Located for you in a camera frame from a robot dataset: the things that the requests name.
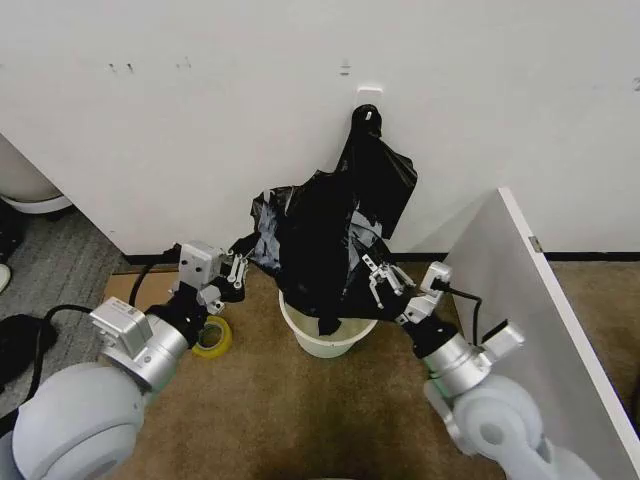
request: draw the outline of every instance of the black garbage bag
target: black garbage bag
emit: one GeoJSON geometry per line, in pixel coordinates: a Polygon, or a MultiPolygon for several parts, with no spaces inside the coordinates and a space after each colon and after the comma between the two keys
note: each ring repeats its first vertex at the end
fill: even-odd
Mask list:
{"type": "Polygon", "coordinates": [[[394,320],[409,296],[382,283],[379,308],[369,287],[369,255],[392,264],[390,238],[416,185],[410,159],[381,139],[373,105],[358,107],[337,168],[317,171],[300,186],[278,187],[253,200],[254,233],[232,247],[275,278],[285,301],[318,317],[320,335],[342,318],[394,320]]]}

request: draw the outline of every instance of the black cable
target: black cable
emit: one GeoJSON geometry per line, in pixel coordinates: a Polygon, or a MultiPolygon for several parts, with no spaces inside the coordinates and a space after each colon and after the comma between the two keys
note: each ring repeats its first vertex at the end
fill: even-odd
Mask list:
{"type": "Polygon", "coordinates": [[[38,329],[38,334],[36,336],[36,353],[35,353],[35,358],[33,360],[33,375],[31,376],[31,386],[29,387],[29,392],[27,393],[27,397],[24,399],[25,402],[33,398],[33,396],[36,393],[36,390],[38,390],[38,387],[40,386],[40,377],[42,376],[42,364],[44,362],[44,349],[41,347],[41,342],[42,342],[41,336],[42,336],[42,330],[43,330],[42,327],[45,324],[50,323],[53,316],[62,310],[75,310],[76,312],[83,312],[83,313],[92,312],[92,309],[88,307],[82,307],[80,305],[65,304],[65,305],[58,305],[57,307],[53,307],[44,316],[44,318],[42,319],[42,324],[38,329]]]}
{"type": "Polygon", "coordinates": [[[448,283],[445,283],[438,278],[433,280],[433,282],[431,283],[431,288],[433,288],[434,290],[449,292],[452,295],[468,298],[469,300],[473,300],[476,302],[476,306],[473,309],[472,338],[473,338],[473,344],[478,345],[478,315],[480,313],[480,305],[482,305],[482,299],[476,295],[471,295],[470,293],[456,290],[455,288],[449,286],[448,283]]]}
{"type": "MultiPolygon", "coordinates": [[[[173,247],[162,252],[162,255],[160,255],[160,262],[177,262],[180,257],[181,248],[182,247],[179,243],[174,244],[173,247]]],[[[138,290],[140,290],[140,285],[142,285],[144,277],[147,276],[147,273],[149,273],[155,265],[155,262],[149,263],[140,270],[138,278],[136,278],[136,281],[131,288],[131,293],[129,294],[129,305],[132,307],[136,306],[136,297],[138,296],[138,290]]]]}
{"type": "Polygon", "coordinates": [[[142,285],[142,281],[144,277],[147,276],[147,273],[151,271],[154,267],[155,263],[149,263],[142,267],[142,270],[138,274],[138,278],[136,278],[136,282],[133,284],[133,288],[131,289],[131,293],[129,294],[129,305],[132,307],[136,306],[136,297],[138,296],[138,290],[140,290],[140,285],[142,285]]]}

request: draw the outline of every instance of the roll of tape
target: roll of tape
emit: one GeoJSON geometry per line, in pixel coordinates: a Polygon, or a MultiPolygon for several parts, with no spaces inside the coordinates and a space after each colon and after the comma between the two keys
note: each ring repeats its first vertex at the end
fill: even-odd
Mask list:
{"type": "Polygon", "coordinates": [[[231,327],[222,317],[209,316],[191,351],[204,358],[216,358],[231,346],[231,327]]]}

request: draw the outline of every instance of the carpet floor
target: carpet floor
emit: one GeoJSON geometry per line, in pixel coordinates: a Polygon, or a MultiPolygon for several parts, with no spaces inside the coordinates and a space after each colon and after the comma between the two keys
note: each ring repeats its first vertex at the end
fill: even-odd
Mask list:
{"type": "MultiPolygon", "coordinates": [[[[42,317],[61,303],[95,307],[102,300],[109,276],[121,262],[120,251],[78,211],[58,220],[30,218],[24,242],[7,262],[12,278],[0,293],[0,319],[18,313],[42,317]]],[[[62,368],[94,359],[99,349],[85,315],[60,312],[53,323],[59,337],[45,357],[43,381],[62,368]]],[[[31,372],[29,368],[7,384],[0,394],[0,415],[24,399],[31,372]]]]}
{"type": "MultiPolygon", "coordinates": [[[[424,266],[406,266],[419,279],[424,266]]],[[[554,269],[625,406],[639,363],[640,266],[556,264],[554,269]]],[[[162,302],[174,273],[150,275],[139,307],[162,302]]],[[[134,277],[113,276],[127,298],[134,277]]],[[[223,316],[229,352],[185,355],[149,407],[132,458],[113,479],[503,479],[496,464],[460,454],[422,394],[424,368],[392,324],[347,354],[309,356],[283,321],[271,279],[251,269],[250,295],[223,316]]],[[[440,307],[455,320],[452,302],[440,307]]]]}

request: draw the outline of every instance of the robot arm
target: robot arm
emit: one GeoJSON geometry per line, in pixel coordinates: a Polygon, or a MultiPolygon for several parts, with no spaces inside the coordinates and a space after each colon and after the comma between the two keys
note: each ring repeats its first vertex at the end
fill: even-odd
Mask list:
{"type": "Polygon", "coordinates": [[[209,314],[244,299],[247,261],[190,242],[164,305],[146,312],[110,298],[91,318],[107,365],[83,363],[48,378],[0,439],[0,480],[97,478],[133,452],[144,408],[171,380],[209,314]]]}
{"type": "Polygon", "coordinates": [[[524,344],[518,329],[505,320],[476,347],[433,313],[442,295],[434,281],[448,284],[450,277],[449,267],[432,263],[421,295],[411,299],[398,323],[429,372],[425,396],[458,449],[498,462],[513,480],[597,480],[580,457],[544,436],[531,395],[513,380],[491,373],[496,362],[524,344]]]}

